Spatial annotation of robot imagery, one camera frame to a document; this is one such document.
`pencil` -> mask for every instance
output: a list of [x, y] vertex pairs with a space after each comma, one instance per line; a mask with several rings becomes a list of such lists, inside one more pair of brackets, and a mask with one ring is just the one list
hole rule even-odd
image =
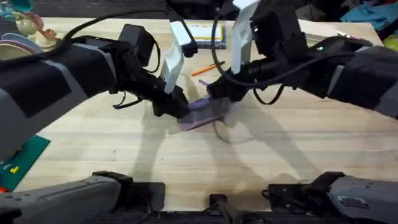
[[209, 70], [211, 70], [211, 69], [213, 69], [213, 68], [215, 68], [215, 67], [216, 67], [216, 65], [209, 65], [209, 66], [206, 67], [206, 68], [203, 68], [203, 69], [201, 69], [201, 70], [197, 70], [197, 71], [193, 72], [193, 73], [192, 73], [192, 76], [202, 74], [202, 73], [207, 72], [207, 71], [209, 71]]

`green cutting mat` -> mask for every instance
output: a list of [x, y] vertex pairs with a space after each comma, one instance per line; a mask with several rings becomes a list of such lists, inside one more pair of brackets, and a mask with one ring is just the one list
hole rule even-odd
[[384, 40], [384, 45], [390, 49], [398, 50], [398, 35], [391, 35]]
[[45, 138], [34, 136], [13, 158], [0, 164], [0, 187], [12, 192], [49, 143]]

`wooden tabletop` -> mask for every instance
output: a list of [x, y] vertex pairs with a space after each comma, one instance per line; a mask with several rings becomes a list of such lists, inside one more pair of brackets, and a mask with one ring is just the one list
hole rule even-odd
[[[66, 32], [87, 19], [45, 19]], [[145, 26], [163, 50], [170, 47], [167, 21], [113, 19], [81, 34], [117, 39], [125, 23]], [[369, 24], [332, 24], [340, 31], [381, 44]], [[229, 50], [220, 60], [231, 61]], [[253, 58], [260, 58], [256, 48]], [[154, 51], [150, 68], [155, 66]], [[190, 101], [206, 93], [216, 70], [191, 77], [213, 63], [209, 50], [186, 59], [178, 85]], [[277, 87], [262, 93], [270, 99]], [[309, 182], [327, 170], [357, 177], [398, 180], [398, 122], [383, 115], [303, 91], [287, 89], [273, 106], [246, 95], [225, 118], [181, 131], [170, 116], [157, 118], [149, 102], [114, 110], [122, 94], [100, 94], [39, 133], [52, 142], [17, 190], [83, 179], [97, 170], [167, 185], [165, 209], [200, 210], [209, 194], [227, 194], [240, 208], [265, 209], [261, 190], [269, 183]]]

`black cable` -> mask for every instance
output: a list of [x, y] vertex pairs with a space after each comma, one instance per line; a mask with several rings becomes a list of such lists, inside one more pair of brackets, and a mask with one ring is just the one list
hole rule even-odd
[[270, 200], [270, 198], [269, 198], [269, 190], [263, 190], [263, 191], [261, 192], [261, 195], [262, 195], [265, 199]]
[[157, 66], [156, 66], [155, 70], [153, 70], [153, 71], [148, 71], [148, 70], [145, 69], [145, 71], [148, 72], [148, 73], [155, 73], [155, 72], [157, 72], [159, 70], [159, 67], [160, 67], [160, 47], [159, 47], [159, 44], [157, 43], [157, 41], [155, 39], [154, 39], [154, 42], [155, 42], [155, 45], [156, 45], [156, 52], [157, 52]]
[[143, 101], [143, 99], [138, 98], [138, 100], [136, 100], [136, 101], [133, 101], [133, 102], [131, 102], [131, 103], [126, 103], [125, 105], [122, 105], [122, 103], [123, 103], [124, 100], [126, 99], [126, 92], [125, 92], [124, 94], [125, 94], [125, 95], [124, 95], [124, 97], [123, 97], [123, 99], [122, 99], [122, 102], [120, 102], [120, 104], [118, 104], [118, 105], [113, 105], [113, 108], [115, 108], [116, 110], [125, 109], [125, 108], [128, 108], [128, 107], [130, 107], [130, 106], [137, 105], [137, 104], [139, 104], [139, 103], [141, 103], [141, 102]]
[[149, 214], [151, 214], [153, 217], [156, 216], [156, 212], [154, 208], [152, 207], [152, 204], [149, 202], [148, 198], [144, 195], [141, 195], [142, 199], [144, 199], [146, 207], [149, 208]]
[[270, 221], [266, 220], [265, 218], [261, 217], [259, 214], [254, 212], [246, 213], [242, 216], [239, 224], [245, 224], [247, 222], [252, 223], [253, 220], [259, 220], [262, 224], [272, 224]]
[[285, 88], [285, 85], [281, 85], [278, 89], [278, 92], [276, 93], [274, 99], [272, 99], [269, 103], [265, 102], [264, 100], [261, 99], [261, 97], [259, 96], [259, 94], [257, 93], [257, 89], [253, 89], [253, 94], [256, 97], [256, 99], [258, 100], [258, 102], [260, 102], [263, 105], [273, 105], [274, 103], [276, 103], [276, 101], [279, 100], [281, 94], [283, 93]]
[[210, 212], [210, 210], [212, 210], [212, 209], [216, 209], [217, 211], [219, 211], [218, 210], [218, 206], [219, 205], [217, 203], [215, 203], [213, 205], [210, 205], [208, 208], [206, 208], [203, 211], [201, 211], [201, 213], [204, 214], [204, 213]]
[[237, 85], [241, 85], [241, 86], [245, 86], [245, 87], [249, 87], [249, 88], [256, 88], [256, 87], [257, 88], [264, 88], [264, 87], [267, 87], [268, 85], [276, 83], [277, 81], [280, 81], [281, 79], [284, 79], [284, 78], [287, 78], [287, 77], [289, 77], [291, 75], [294, 75], [295, 73], [297, 73], [297, 72], [299, 72], [299, 71], [301, 71], [301, 70], [303, 70], [303, 69], [305, 69], [305, 68], [307, 68], [307, 67], [309, 67], [309, 66], [311, 66], [313, 64], [321, 62], [323, 60], [327, 60], [327, 59], [331, 59], [331, 58], [335, 58], [335, 57], [352, 57], [352, 56], [355, 55], [354, 52], [342, 52], [342, 53], [337, 53], [337, 54], [325, 55], [325, 56], [318, 57], [318, 58], [312, 59], [310, 61], [307, 61], [307, 62], [299, 65], [298, 67], [295, 67], [294, 69], [289, 70], [288, 72], [285, 72], [285, 73], [283, 73], [281, 75], [278, 75], [278, 76], [276, 76], [274, 78], [270, 78], [270, 79], [268, 79], [266, 81], [251, 82], [251, 83], [249, 83], [249, 82], [241, 82], [239, 80], [236, 80], [236, 79], [232, 78], [230, 74], [226, 73], [223, 70], [223, 68], [221, 68], [220, 61], [218, 60], [218, 57], [217, 57], [217, 54], [216, 54], [216, 46], [215, 46], [215, 35], [216, 35], [216, 27], [217, 27], [219, 19], [220, 19], [220, 15], [217, 14], [215, 19], [214, 19], [213, 27], [211, 29], [211, 54], [213, 56], [214, 63], [216, 65], [218, 71], [221, 73], [221, 75], [223, 77], [225, 77], [225, 79], [227, 79], [228, 81], [230, 81], [232, 83], [235, 83]]
[[163, 12], [168, 14], [168, 11], [165, 9], [148, 9], [148, 10], [134, 10], [134, 11], [129, 11], [129, 12], [121, 12], [121, 13], [115, 13], [115, 14], [109, 14], [106, 16], [101, 16], [99, 18], [93, 19], [92, 21], [85, 22], [84, 24], [78, 25], [75, 28], [73, 28], [71, 31], [69, 31], [65, 37], [63, 38], [63, 41], [58, 47], [54, 48], [53, 50], [41, 54], [36, 54], [36, 55], [30, 55], [26, 57], [20, 57], [20, 58], [15, 58], [11, 60], [6, 60], [0, 63], [0, 68], [6, 68], [8, 66], [12, 66], [15, 64], [21, 64], [21, 63], [30, 63], [30, 62], [36, 62], [38, 60], [43, 60], [46, 58], [49, 58], [51, 56], [55, 56], [63, 51], [65, 51], [67, 48], [69, 48], [72, 44], [71, 40], [72, 37], [79, 31], [81, 31], [84, 28], [87, 28], [93, 24], [96, 24], [97, 22], [101, 22], [106, 19], [110, 18], [115, 18], [115, 17], [121, 17], [121, 16], [128, 16], [132, 14], [138, 14], [138, 13], [147, 13], [147, 12]]
[[147, 215], [145, 218], [137, 222], [137, 224], [144, 224], [146, 221], [150, 220], [152, 218], [152, 215]]

